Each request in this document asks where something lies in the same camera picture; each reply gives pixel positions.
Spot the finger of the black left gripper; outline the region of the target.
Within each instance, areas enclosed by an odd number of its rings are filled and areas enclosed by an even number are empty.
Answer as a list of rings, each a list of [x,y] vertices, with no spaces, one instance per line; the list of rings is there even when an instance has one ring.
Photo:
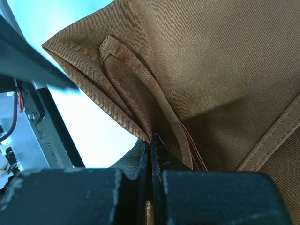
[[[78,90],[71,79],[32,48],[3,17],[0,18],[0,74],[23,82]]]

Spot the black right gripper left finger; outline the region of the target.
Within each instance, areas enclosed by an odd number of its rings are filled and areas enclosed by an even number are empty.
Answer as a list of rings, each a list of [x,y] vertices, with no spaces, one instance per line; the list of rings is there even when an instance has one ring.
[[[143,225],[149,147],[138,140],[114,167],[31,169],[0,200],[3,225]]]

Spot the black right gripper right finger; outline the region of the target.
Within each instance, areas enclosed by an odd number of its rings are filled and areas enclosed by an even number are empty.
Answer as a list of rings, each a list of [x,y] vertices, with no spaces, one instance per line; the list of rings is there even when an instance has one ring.
[[[275,183],[255,172],[195,172],[159,134],[151,142],[154,222],[157,225],[289,225]]]

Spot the orange cloth napkin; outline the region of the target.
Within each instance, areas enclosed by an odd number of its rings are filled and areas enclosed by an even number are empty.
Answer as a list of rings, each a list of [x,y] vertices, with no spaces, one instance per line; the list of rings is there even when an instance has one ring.
[[[300,3],[115,0],[43,49],[112,119],[193,170],[262,172],[300,222]]]

